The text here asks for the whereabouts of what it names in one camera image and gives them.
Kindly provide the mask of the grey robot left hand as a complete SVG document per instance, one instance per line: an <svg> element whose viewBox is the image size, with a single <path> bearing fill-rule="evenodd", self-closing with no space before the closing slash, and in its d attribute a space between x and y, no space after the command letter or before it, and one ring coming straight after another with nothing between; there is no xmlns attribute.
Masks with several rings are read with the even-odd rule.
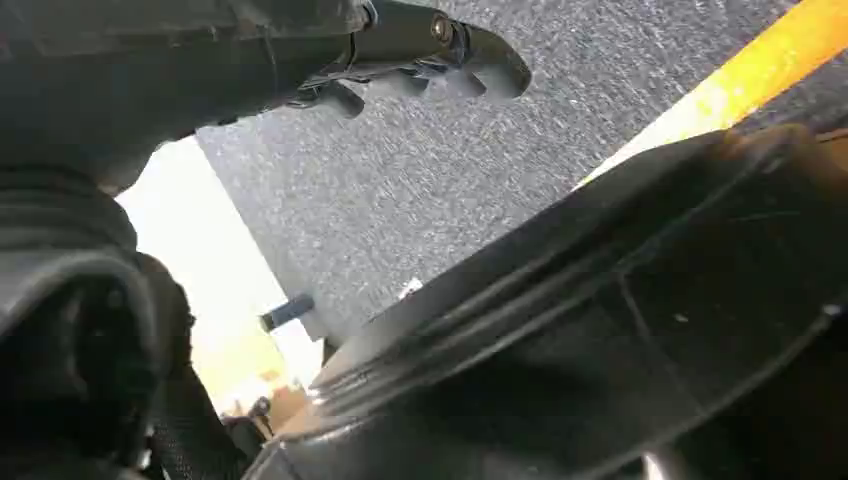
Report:
<svg viewBox="0 0 848 480"><path fill-rule="evenodd" d="M1 475L240 479L253 458L190 360L182 287L117 196L163 144L351 83L515 98L500 36L399 1L1 5Z"/></svg>

